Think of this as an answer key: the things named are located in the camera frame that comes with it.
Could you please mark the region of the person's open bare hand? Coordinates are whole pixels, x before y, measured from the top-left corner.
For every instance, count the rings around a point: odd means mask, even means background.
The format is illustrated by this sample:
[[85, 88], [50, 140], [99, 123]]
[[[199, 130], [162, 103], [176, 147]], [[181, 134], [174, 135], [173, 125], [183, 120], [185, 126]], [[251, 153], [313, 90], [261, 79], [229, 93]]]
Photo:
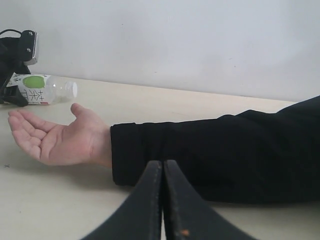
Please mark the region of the person's open bare hand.
[[8, 113], [16, 144], [33, 159], [48, 166], [96, 164], [112, 167], [110, 126], [92, 110], [74, 103], [75, 120], [69, 125], [46, 121], [27, 110]]

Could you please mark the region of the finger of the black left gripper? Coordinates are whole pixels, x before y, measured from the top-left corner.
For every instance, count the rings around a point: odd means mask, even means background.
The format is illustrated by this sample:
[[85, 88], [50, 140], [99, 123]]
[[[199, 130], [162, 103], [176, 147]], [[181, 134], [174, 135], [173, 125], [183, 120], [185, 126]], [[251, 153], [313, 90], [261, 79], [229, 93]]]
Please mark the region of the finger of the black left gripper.
[[150, 161], [131, 194], [121, 206], [84, 240], [159, 240], [162, 228], [160, 202], [162, 164]]

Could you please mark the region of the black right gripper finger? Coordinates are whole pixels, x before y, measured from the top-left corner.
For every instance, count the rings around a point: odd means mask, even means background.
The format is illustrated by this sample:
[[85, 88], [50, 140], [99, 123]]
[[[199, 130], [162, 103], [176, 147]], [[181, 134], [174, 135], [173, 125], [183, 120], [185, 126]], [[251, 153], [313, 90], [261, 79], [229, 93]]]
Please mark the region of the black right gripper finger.
[[253, 240], [224, 219], [201, 196], [174, 160], [163, 164], [163, 214], [168, 240]]

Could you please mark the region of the forearm in black sleeve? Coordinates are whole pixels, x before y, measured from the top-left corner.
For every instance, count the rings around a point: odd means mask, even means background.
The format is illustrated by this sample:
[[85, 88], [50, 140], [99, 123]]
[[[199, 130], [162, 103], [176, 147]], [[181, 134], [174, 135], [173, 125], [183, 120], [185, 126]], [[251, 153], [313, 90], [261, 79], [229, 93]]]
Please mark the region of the forearm in black sleeve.
[[134, 186], [149, 161], [174, 160], [205, 199], [236, 204], [320, 199], [320, 99], [276, 113], [124, 123], [110, 129], [112, 176]]

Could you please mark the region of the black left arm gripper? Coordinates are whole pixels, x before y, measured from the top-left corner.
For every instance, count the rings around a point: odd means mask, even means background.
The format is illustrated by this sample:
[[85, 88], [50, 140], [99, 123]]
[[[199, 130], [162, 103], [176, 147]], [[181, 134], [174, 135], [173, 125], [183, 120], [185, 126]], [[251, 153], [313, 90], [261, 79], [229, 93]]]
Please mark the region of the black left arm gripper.
[[25, 107], [29, 104], [21, 94], [18, 86], [9, 86], [8, 82], [17, 69], [17, 50], [19, 38], [0, 38], [0, 104], [13, 104], [18, 107]]

